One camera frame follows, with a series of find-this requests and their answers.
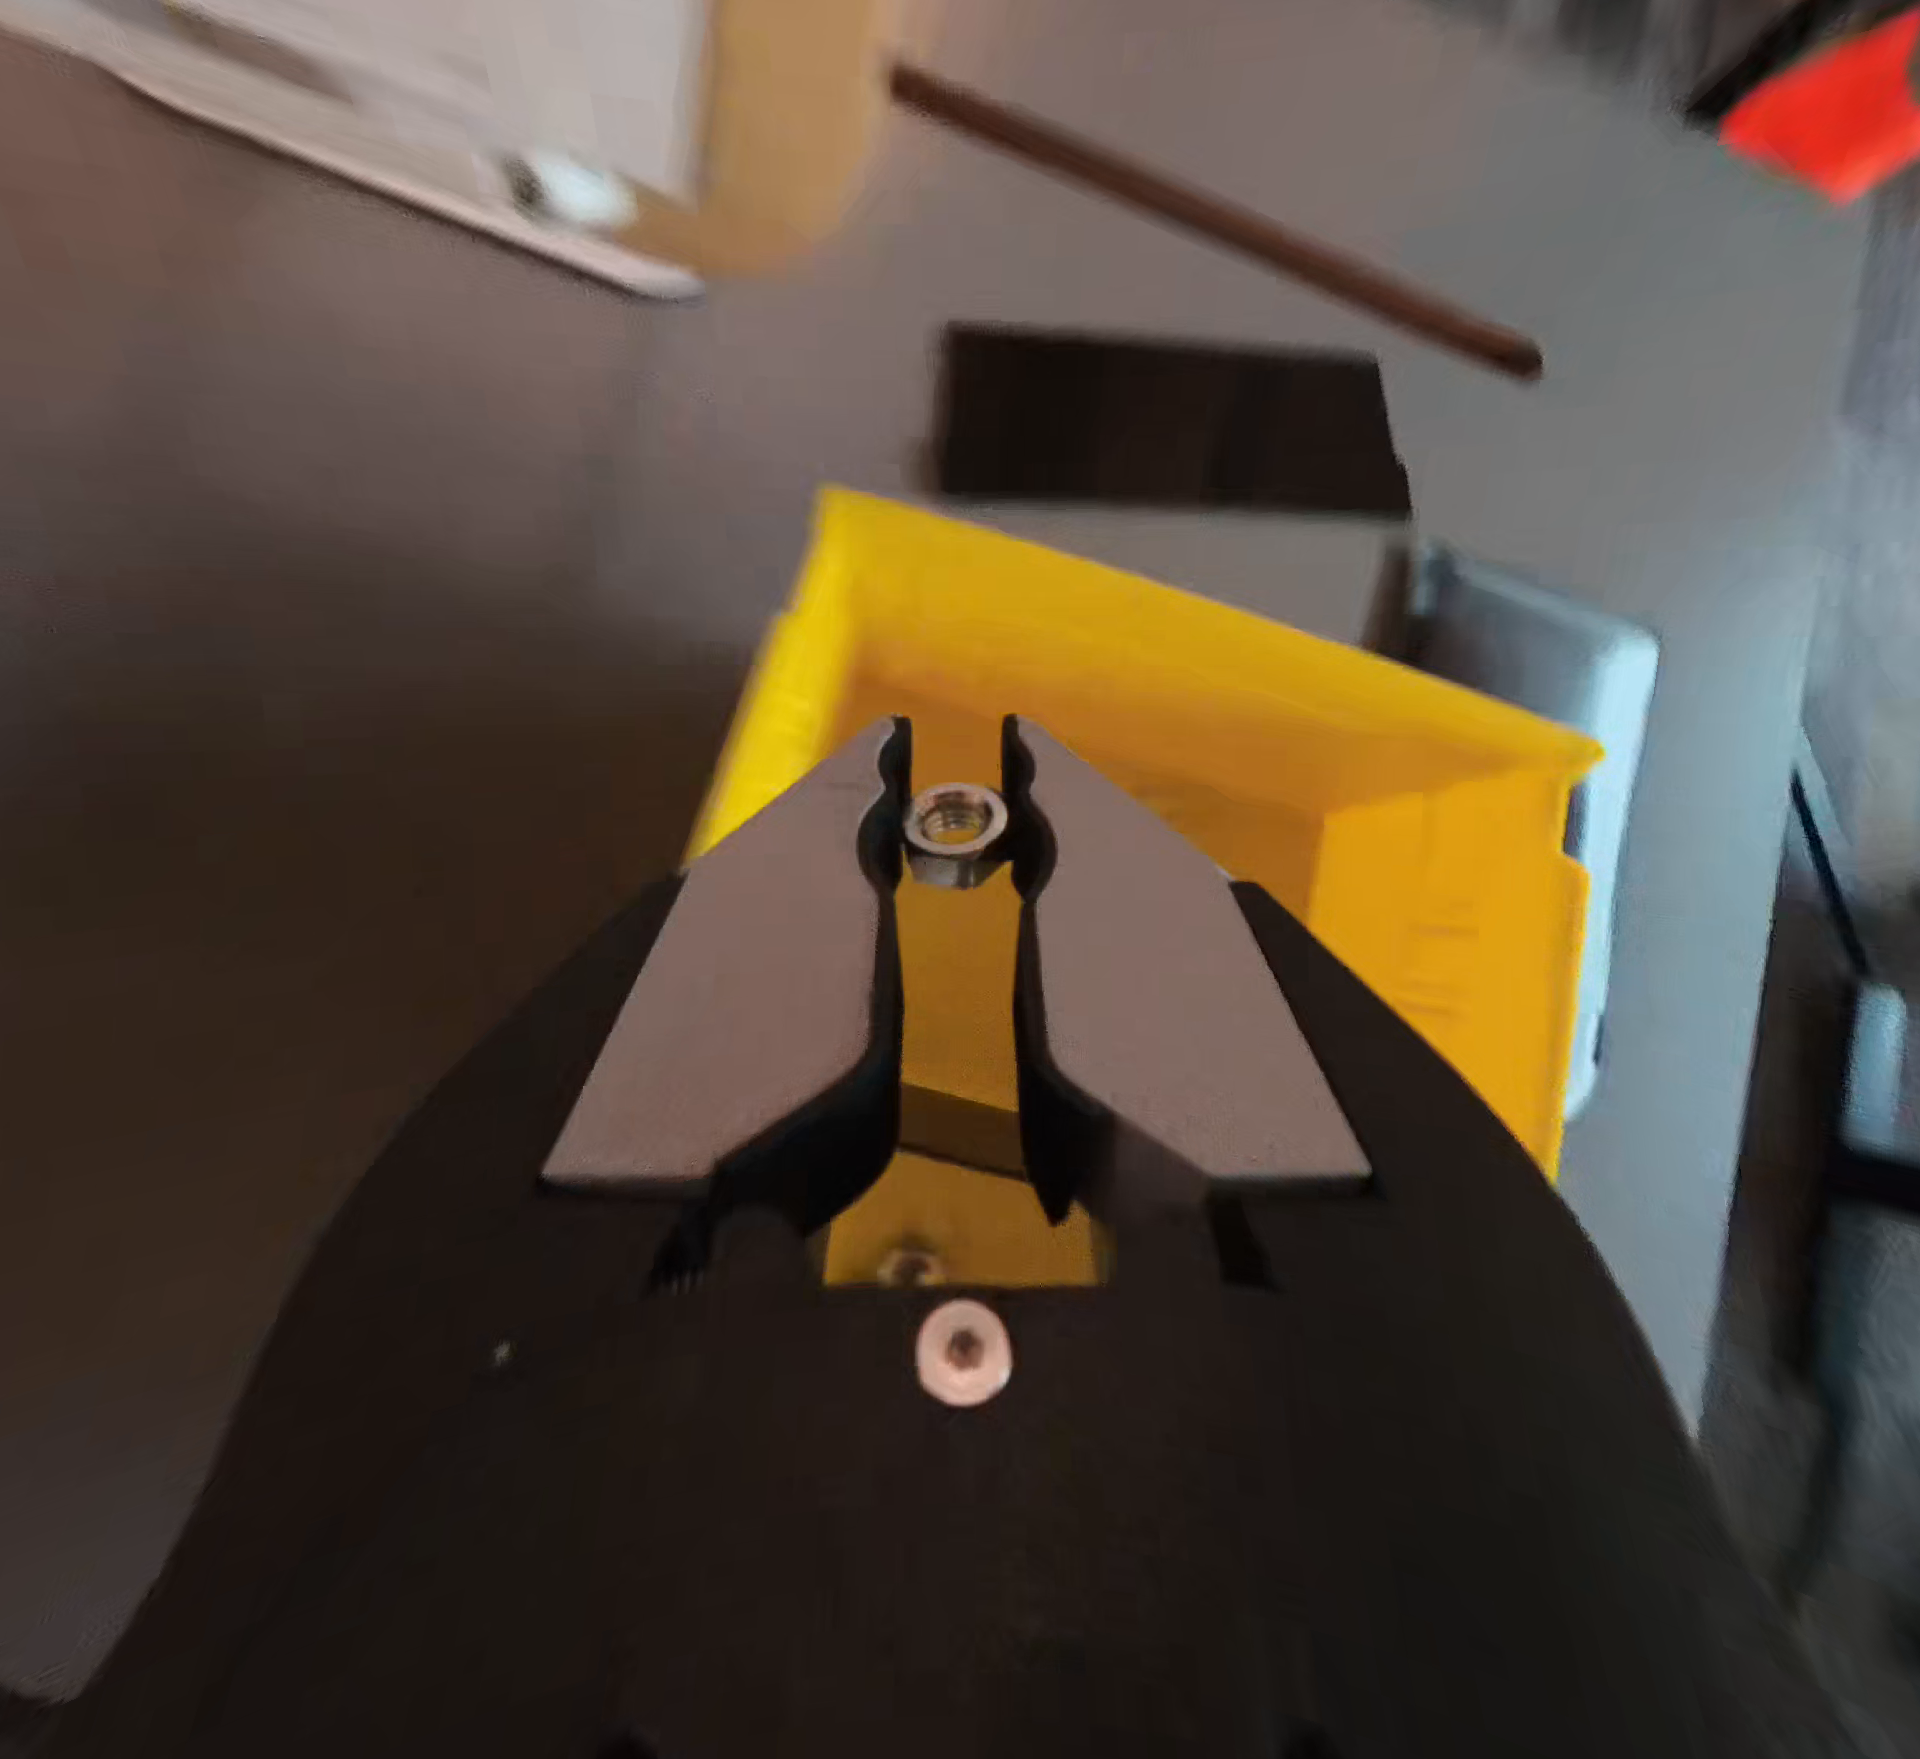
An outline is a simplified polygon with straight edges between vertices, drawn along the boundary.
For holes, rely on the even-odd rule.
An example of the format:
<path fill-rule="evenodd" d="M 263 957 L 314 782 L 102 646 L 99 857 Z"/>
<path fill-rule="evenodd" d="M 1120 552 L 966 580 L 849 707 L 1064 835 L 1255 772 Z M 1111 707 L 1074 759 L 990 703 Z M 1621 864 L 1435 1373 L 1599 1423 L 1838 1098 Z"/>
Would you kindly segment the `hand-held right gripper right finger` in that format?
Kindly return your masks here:
<path fill-rule="evenodd" d="M 1034 721 L 1000 732 L 1021 1155 L 1045 1214 L 1345 1193 L 1373 1167 L 1229 876 Z"/>

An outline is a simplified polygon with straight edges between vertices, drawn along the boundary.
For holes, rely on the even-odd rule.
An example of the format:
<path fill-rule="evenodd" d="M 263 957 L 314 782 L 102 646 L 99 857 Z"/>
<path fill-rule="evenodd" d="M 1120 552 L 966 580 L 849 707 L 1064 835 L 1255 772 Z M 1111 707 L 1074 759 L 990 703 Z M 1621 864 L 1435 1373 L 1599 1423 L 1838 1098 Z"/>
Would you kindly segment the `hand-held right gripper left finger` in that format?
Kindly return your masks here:
<path fill-rule="evenodd" d="M 899 1141 L 898 890 L 914 737 L 885 717 L 680 873 L 540 1167 L 658 1198 L 705 1237 L 767 1211 L 828 1227 Z"/>

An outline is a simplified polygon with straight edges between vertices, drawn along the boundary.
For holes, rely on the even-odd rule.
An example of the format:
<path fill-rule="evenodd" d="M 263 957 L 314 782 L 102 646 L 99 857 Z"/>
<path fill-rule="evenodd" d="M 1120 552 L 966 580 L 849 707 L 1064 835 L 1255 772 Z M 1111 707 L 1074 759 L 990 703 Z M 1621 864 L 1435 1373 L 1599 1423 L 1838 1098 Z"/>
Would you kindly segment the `silver hex nut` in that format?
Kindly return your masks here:
<path fill-rule="evenodd" d="M 901 813 L 901 859 L 917 883 L 971 890 L 1008 859 L 1012 819 L 993 786 L 922 786 Z"/>

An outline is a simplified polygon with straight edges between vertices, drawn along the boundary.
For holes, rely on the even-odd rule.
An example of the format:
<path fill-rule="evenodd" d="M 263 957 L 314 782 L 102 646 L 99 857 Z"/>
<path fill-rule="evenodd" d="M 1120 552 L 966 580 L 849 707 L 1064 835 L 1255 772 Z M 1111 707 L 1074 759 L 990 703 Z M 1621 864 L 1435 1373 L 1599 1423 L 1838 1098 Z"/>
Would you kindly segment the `yellow plastic bin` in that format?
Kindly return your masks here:
<path fill-rule="evenodd" d="M 874 725 L 917 786 L 993 784 L 1039 728 L 1258 886 L 1491 1110 L 1527 1209 L 1445 1147 L 1500 1287 L 1588 1243 L 1557 1190 L 1592 881 L 1565 850 L 1600 751 L 1378 653 L 898 500 L 819 495 L 731 714 L 691 868 Z"/>

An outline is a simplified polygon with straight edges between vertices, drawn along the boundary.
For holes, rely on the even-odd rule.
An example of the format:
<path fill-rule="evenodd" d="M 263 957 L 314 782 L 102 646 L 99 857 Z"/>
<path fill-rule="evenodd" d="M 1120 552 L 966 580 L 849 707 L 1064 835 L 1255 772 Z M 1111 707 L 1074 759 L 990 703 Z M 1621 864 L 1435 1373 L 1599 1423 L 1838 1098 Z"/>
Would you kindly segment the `black glossy phone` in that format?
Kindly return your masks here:
<path fill-rule="evenodd" d="M 1016 325 L 944 333 L 927 483 L 977 505 L 1413 518 L 1373 356 Z"/>

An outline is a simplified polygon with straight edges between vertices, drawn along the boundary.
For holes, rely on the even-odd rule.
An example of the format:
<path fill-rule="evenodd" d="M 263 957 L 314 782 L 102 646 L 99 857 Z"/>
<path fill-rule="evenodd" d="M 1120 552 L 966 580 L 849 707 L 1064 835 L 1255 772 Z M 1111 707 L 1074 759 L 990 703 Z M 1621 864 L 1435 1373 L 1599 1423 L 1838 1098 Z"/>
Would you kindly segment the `brown wooden stick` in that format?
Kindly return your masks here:
<path fill-rule="evenodd" d="M 887 96 L 904 114 L 969 140 L 1032 173 L 1307 286 L 1337 306 L 1360 312 L 1500 380 L 1537 384 L 1545 378 L 1545 354 L 1525 333 L 1371 261 L 1145 167 L 1055 122 L 905 63 L 889 67 Z"/>

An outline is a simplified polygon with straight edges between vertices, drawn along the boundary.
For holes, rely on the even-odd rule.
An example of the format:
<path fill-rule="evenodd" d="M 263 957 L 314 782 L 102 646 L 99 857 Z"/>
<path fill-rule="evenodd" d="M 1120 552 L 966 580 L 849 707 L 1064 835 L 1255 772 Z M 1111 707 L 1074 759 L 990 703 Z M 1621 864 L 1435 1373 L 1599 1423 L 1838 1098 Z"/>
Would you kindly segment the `wooden display board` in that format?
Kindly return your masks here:
<path fill-rule="evenodd" d="M 627 238 L 712 276 L 763 273 L 840 219 L 880 114 L 894 0 L 712 0 L 700 192 Z"/>

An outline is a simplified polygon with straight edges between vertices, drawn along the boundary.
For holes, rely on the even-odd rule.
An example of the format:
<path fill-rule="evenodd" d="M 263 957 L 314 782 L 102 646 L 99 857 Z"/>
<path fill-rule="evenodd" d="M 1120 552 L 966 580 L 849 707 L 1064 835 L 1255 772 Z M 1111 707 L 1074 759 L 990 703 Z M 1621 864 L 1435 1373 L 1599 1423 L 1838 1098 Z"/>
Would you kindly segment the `red orange object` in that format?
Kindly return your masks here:
<path fill-rule="evenodd" d="M 1735 104 L 1717 145 L 1831 206 L 1918 161 L 1918 8 L 1822 47 Z"/>

